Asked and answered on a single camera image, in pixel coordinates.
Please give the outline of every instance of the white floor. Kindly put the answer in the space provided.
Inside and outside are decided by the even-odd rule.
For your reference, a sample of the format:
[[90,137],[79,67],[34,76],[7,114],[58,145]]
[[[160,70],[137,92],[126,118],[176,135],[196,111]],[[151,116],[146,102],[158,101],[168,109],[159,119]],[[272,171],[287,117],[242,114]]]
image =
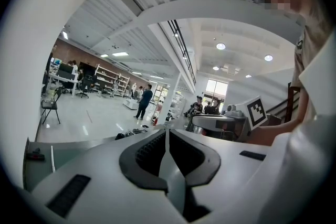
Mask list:
[[51,111],[45,123],[40,127],[38,142],[61,143],[78,142],[116,136],[128,129],[147,125],[152,128],[150,119],[154,105],[146,109],[143,120],[135,119],[137,110],[130,110],[122,104],[122,97],[98,97],[97,92],[89,93],[89,98],[62,94],[57,101],[56,112]]

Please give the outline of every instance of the brick wall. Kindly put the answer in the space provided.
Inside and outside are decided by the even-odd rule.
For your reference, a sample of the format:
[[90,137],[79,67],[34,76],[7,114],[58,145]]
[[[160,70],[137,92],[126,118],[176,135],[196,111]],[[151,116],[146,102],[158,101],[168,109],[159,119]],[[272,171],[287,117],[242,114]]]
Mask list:
[[127,71],[124,71],[102,59],[99,57],[96,57],[94,55],[88,54],[87,52],[76,48],[75,46],[66,43],[65,41],[61,39],[57,39],[57,49],[53,55],[53,57],[61,59],[64,63],[67,63],[68,61],[76,60],[77,65],[79,66],[80,62],[87,63],[88,65],[91,65],[93,67],[96,67],[98,64],[108,70],[111,70],[115,73],[120,73],[122,76],[130,78],[130,87],[134,83],[136,83],[136,88],[139,88],[140,86],[145,87],[148,82],[145,80],[142,80],[138,77],[133,76],[132,74],[128,73]]

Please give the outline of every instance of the ceiling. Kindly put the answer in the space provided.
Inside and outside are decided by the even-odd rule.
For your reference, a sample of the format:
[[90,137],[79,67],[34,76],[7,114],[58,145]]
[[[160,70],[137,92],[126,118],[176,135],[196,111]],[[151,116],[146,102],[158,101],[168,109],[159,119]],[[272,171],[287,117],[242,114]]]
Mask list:
[[[170,84],[178,70],[171,53],[167,52],[157,33],[148,24],[140,23],[132,27],[132,23],[153,7],[178,1],[180,0],[85,0],[67,22],[65,31],[77,47],[93,54],[108,54],[109,57],[105,60],[122,69],[140,72],[147,80],[153,80],[149,77],[150,74],[164,77],[164,82]],[[239,1],[251,3],[251,0]],[[165,16],[171,13],[171,9],[165,10],[161,21],[166,20]],[[297,16],[282,16],[299,23]],[[197,66],[195,70],[214,73],[213,65],[230,64],[241,68],[237,76],[228,77],[237,79],[247,72],[254,75],[292,65],[290,59],[294,46],[259,27],[232,20],[206,18],[180,20],[179,24],[187,50],[193,54],[196,62],[198,59],[197,65],[193,63],[193,66]],[[225,51],[215,49],[214,37],[227,45]],[[129,55],[112,55],[122,51]],[[263,60],[266,53],[274,54],[271,63]],[[178,86],[190,89],[188,85],[190,82],[183,78]]]

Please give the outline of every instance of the shirt sleeve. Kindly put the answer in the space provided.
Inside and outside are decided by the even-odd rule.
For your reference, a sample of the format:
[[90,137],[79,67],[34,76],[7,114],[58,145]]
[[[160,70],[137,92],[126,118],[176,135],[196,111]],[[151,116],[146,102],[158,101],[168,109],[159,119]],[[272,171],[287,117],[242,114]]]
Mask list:
[[299,80],[299,75],[304,71],[304,66],[302,63],[302,55],[298,53],[297,47],[295,47],[295,56],[294,56],[294,73],[290,87],[296,91],[300,91],[303,87],[301,81]]

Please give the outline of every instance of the overhead lamp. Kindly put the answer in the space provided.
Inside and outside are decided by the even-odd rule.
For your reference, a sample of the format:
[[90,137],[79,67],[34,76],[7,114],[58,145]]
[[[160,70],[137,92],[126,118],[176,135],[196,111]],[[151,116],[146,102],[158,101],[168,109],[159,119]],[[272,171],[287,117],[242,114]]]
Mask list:
[[116,52],[114,54],[112,54],[113,56],[127,56],[128,53],[127,52]]
[[225,49],[225,44],[224,43],[218,43],[216,47],[219,50],[224,50]]
[[154,76],[154,75],[149,75],[152,78],[157,78],[157,79],[163,79],[162,77]]
[[269,62],[273,60],[273,56],[271,54],[267,54],[264,59]]
[[65,39],[68,39],[68,34],[63,31],[63,36]]

